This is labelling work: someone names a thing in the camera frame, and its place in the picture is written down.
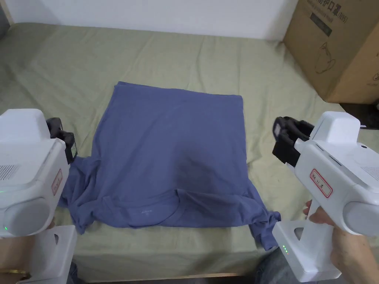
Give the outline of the person's left hand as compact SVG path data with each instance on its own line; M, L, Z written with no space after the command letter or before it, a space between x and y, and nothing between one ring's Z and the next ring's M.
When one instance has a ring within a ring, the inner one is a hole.
M0 239L1 272L30 272L30 260L37 235Z

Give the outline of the person's right hand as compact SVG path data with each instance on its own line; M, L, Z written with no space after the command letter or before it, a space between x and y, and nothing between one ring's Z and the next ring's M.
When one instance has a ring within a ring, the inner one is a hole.
M332 264L341 271L344 279L350 284L377 284L379 269L366 236L353 235L339 228L324 209L318 207L310 213L312 201L305 204L303 213L316 224L333 226Z

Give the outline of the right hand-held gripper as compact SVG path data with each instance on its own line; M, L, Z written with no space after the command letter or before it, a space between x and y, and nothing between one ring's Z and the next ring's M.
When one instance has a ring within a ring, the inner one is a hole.
M379 234L379 155L358 142L360 121L345 112L324 112L316 125L275 118L273 155L312 196L310 213L323 208L355 235ZM275 223L273 236L301 283L336 279L331 263L333 228L308 220Z

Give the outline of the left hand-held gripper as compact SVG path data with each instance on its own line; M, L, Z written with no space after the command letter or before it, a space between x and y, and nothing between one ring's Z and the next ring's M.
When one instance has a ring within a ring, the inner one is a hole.
M38 109L8 109L0 117L0 237L37 235L23 284L65 284L77 241L74 225L54 226L70 164L73 132Z

